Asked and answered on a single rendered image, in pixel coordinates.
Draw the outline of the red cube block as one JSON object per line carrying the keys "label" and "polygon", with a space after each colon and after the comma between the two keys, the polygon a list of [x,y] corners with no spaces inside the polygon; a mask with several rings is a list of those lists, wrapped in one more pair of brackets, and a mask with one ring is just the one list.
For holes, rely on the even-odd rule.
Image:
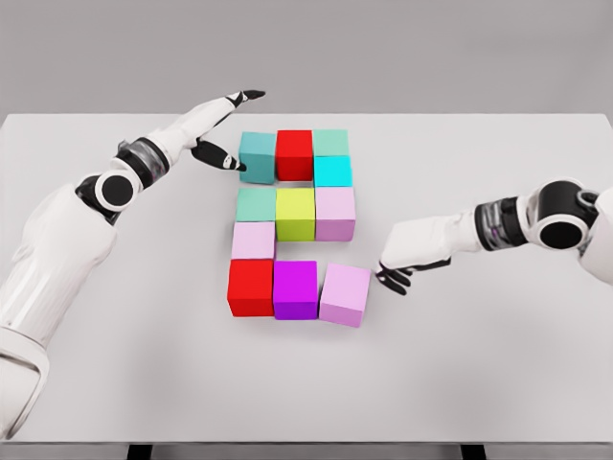
{"label": "red cube block", "polygon": [[276,174],[280,181],[313,179],[311,130],[278,130],[276,139]]}
{"label": "red cube block", "polygon": [[273,316],[272,259],[232,260],[227,302],[235,317]]}

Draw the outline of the yellow-green cube block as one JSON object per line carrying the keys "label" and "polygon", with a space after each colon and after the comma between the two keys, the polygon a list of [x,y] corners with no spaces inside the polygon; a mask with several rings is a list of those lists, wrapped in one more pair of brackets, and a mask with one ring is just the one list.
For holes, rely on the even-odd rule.
{"label": "yellow-green cube block", "polygon": [[315,240],[313,188],[279,188],[276,193],[276,234],[279,242]]}

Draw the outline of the light pink cube block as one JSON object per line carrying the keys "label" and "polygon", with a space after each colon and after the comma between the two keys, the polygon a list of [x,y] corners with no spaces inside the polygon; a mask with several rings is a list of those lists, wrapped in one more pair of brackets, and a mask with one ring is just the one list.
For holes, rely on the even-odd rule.
{"label": "light pink cube block", "polygon": [[316,187],[315,211],[315,240],[350,242],[353,239],[356,221],[353,187]]}
{"label": "light pink cube block", "polygon": [[274,221],[241,222],[234,225],[232,260],[266,260],[276,255]]}
{"label": "light pink cube block", "polygon": [[371,272],[345,264],[328,264],[322,294],[319,319],[359,328],[369,292]]}

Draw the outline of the teal cube block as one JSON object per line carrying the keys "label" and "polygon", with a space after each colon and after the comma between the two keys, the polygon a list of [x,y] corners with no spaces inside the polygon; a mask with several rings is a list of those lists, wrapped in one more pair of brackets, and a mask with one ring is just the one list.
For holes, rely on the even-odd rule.
{"label": "teal cube block", "polygon": [[239,174],[241,182],[273,184],[275,181],[276,135],[243,131],[238,159],[247,170]]}

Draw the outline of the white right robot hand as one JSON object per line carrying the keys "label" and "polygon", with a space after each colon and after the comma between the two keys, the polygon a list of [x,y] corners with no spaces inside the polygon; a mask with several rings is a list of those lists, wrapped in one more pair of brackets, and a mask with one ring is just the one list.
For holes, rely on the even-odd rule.
{"label": "white right robot hand", "polygon": [[449,266],[452,251],[445,236],[446,225],[446,218],[421,218],[395,224],[375,269],[379,283],[404,296],[414,272]]}

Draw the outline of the cyan cube block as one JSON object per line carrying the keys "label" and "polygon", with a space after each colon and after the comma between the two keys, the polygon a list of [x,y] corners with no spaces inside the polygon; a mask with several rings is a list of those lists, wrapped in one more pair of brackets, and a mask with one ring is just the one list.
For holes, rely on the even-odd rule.
{"label": "cyan cube block", "polygon": [[351,187],[352,165],[347,155],[315,156],[313,181],[316,187]]}

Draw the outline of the magenta purple cube block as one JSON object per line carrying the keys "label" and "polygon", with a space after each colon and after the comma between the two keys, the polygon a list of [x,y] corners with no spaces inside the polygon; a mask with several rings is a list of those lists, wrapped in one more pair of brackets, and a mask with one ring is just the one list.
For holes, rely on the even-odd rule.
{"label": "magenta purple cube block", "polygon": [[274,263],[273,306],[277,320],[318,317],[319,285],[315,261]]}

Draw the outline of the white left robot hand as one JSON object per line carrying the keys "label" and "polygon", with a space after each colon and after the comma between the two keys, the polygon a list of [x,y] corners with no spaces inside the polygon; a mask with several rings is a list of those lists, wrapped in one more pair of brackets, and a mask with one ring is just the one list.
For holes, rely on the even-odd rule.
{"label": "white left robot hand", "polygon": [[151,138],[174,165],[183,150],[189,150],[198,161],[224,171],[246,172],[247,167],[225,149],[205,139],[214,127],[220,125],[243,103],[262,98],[263,90],[242,90],[220,97],[180,116],[170,126],[161,129]]}

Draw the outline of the mint green cube block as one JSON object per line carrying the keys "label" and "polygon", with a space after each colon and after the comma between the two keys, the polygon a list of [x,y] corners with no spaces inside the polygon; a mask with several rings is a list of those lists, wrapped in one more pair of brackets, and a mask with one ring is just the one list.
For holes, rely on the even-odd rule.
{"label": "mint green cube block", "polygon": [[312,130],[313,155],[349,156],[349,135],[346,129],[314,129]]}
{"label": "mint green cube block", "polygon": [[240,188],[238,190],[236,221],[274,221],[276,219],[276,190],[273,188]]}

